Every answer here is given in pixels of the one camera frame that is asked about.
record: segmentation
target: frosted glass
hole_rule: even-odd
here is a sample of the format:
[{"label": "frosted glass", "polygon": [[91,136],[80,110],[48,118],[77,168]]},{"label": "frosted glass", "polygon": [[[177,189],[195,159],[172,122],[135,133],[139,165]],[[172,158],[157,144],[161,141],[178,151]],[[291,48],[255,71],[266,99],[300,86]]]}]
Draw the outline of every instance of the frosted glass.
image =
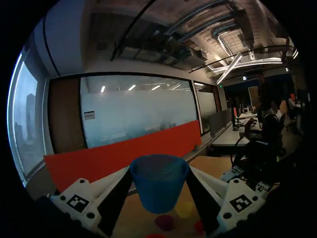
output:
[{"label": "frosted glass", "polygon": [[[156,77],[82,78],[82,121],[88,148],[196,120],[194,97],[189,88],[188,81]],[[88,111],[95,112],[95,119],[85,120],[84,113]]]},{"label": "frosted glass", "polygon": [[202,131],[210,130],[210,116],[217,112],[215,97],[211,92],[197,91],[199,109],[201,111]]}]

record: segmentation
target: person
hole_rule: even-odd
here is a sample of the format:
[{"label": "person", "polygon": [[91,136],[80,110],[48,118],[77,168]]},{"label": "person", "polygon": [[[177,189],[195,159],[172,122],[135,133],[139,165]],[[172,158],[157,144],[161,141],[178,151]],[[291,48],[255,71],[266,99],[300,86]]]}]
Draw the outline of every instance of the person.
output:
[{"label": "person", "polygon": [[275,88],[271,83],[265,82],[262,73],[257,75],[259,79],[258,95],[260,100],[260,109],[262,111],[262,117],[272,113],[272,101],[276,98]]},{"label": "person", "polygon": [[300,108],[300,104],[295,103],[290,97],[288,97],[287,103],[290,107],[290,110],[298,110],[298,108]]},{"label": "person", "polygon": [[282,117],[282,113],[280,111],[280,104],[281,104],[281,99],[279,97],[276,97],[273,101],[272,101],[272,111],[273,114],[278,118],[278,120],[281,120]]}]

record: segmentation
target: wooden door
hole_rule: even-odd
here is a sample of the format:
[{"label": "wooden door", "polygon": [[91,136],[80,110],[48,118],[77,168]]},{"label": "wooden door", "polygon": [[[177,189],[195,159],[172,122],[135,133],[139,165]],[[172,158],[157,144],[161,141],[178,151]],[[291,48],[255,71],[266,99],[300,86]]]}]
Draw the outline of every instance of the wooden door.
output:
[{"label": "wooden door", "polygon": [[48,121],[56,154],[87,148],[80,111],[80,78],[50,81]]},{"label": "wooden door", "polygon": [[259,107],[260,100],[258,95],[258,86],[250,87],[249,88],[250,100],[252,107]]}]

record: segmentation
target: office chair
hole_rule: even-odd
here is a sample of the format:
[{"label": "office chair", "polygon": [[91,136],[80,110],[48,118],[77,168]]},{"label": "office chair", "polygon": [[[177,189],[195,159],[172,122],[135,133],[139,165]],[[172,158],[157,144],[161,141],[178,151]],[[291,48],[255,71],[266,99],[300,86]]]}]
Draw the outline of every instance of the office chair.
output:
[{"label": "office chair", "polygon": [[290,123],[285,126],[285,127],[286,127],[286,130],[288,131],[288,128],[289,128],[289,127],[294,126],[294,124],[296,124],[296,121],[295,121],[295,122],[292,122],[292,120],[296,120],[296,113],[295,113],[294,110],[291,110],[291,109],[290,109],[290,105],[288,104],[287,101],[286,101],[286,107],[287,107],[287,115],[288,115],[289,118],[290,118]]},{"label": "office chair", "polygon": [[284,129],[284,122],[285,122],[285,113],[282,115],[279,123],[279,154],[281,156],[284,156],[286,154],[285,148],[283,148],[283,142],[282,142],[282,130]]}]

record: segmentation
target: wooden table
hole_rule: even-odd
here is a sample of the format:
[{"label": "wooden table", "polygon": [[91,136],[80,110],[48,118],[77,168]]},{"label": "wooden table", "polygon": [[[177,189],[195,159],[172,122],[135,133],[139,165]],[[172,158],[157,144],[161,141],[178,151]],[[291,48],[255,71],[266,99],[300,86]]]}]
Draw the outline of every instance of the wooden table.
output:
[{"label": "wooden table", "polygon": [[[220,178],[222,173],[231,168],[229,157],[198,156],[189,164],[216,178]],[[154,220],[158,215],[150,213],[143,208],[138,194],[130,195],[125,200],[112,237],[145,238],[149,234],[162,234],[167,238],[204,237],[203,235],[198,235],[194,229],[194,224],[200,220],[200,217],[186,182],[177,201],[177,203],[182,202],[191,202],[193,204],[191,216],[181,219],[175,210],[166,213],[173,217],[175,228],[172,231],[162,231],[154,224]]]}]

